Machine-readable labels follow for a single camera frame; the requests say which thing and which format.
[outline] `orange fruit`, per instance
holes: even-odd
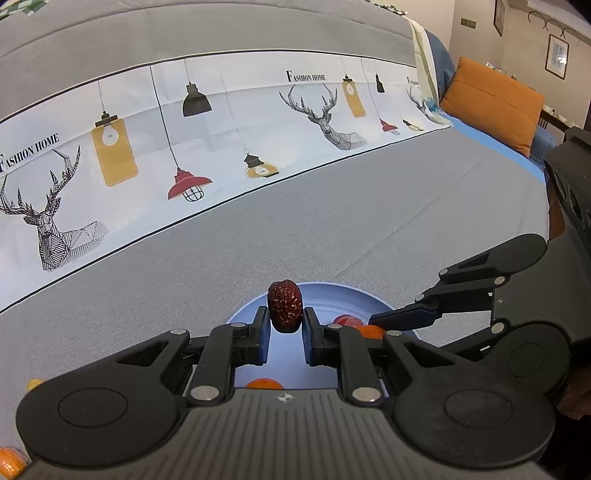
[[[39,380],[38,378],[33,378],[27,384],[27,391],[30,392],[33,388],[38,387],[43,383],[43,380]]]
[[[272,378],[257,378],[248,382],[246,385],[247,388],[262,388],[263,390],[284,390],[283,385],[281,385],[277,380],[273,380]]]
[[[375,338],[378,340],[381,340],[386,332],[386,330],[377,325],[361,325],[355,328],[357,328],[365,338]]]
[[[14,448],[0,448],[0,475],[12,480],[27,466],[25,459]]]

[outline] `blue bowl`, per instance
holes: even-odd
[[[312,307],[318,320],[328,325],[339,315],[350,314],[365,323],[375,313],[392,310],[383,300],[363,290],[327,282],[298,283],[304,307]],[[267,305],[264,293],[249,301],[227,323],[252,323],[259,306]],[[271,329],[267,363],[262,367],[245,365],[236,369],[234,385],[245,387],[256,378],[272,378],[287,389],[336,388],[337,373],[331,367],[310,367],[304,356],[301,327],[296,333],[279,333]]]

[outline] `red fruit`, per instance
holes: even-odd
[[[291,280],[272,283],[267,292],[271,323],[280,333],[295,333],[302,321],[303,303],[300,288]]]
[[[358,319],[353,315],[339,315],[337,318],[333,320],[333,323],[338,323],[339,325],[346,325],[348,327],[361,327],[365,325],[363,320]]]

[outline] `wall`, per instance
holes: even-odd
[[[449,48],[456,0],[396,0],[395,4],[396,8],[408,12],[408,18],[438,36]]]
[[[549,25],[548,32],[543,25],[542,20],[535,17],[530,23],[524,11],[507,10],[501,68],[543,93],[547,105],[582,127],[591,99],[591,47],[582,41],[577,45],[577,40],[566,33],[570,44],[569,63],[566,78],[562,80],[545,69],[548,36],[550,33],[558,36],[560,30]]]
[[[505,1],[506,12],[509,11]],[[504,39],[493,25],[495,0],[456,0],[453,14],[452,37],[449,52],[454,63],[460,56],[480,63],[489,61],[495,66],[503,58]],[[476,29],[460,24],[462,18],[476,21]]]

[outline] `framed picture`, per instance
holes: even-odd
[[[495,0],[495,28],[499,35],[503,36],[503,30],[505,29],[505,4],[503,0]]]
[[[564,80],[568,61],[568,42],[550,34],[550,38],[548,39],[548,53],[546,55],[546,70]]]

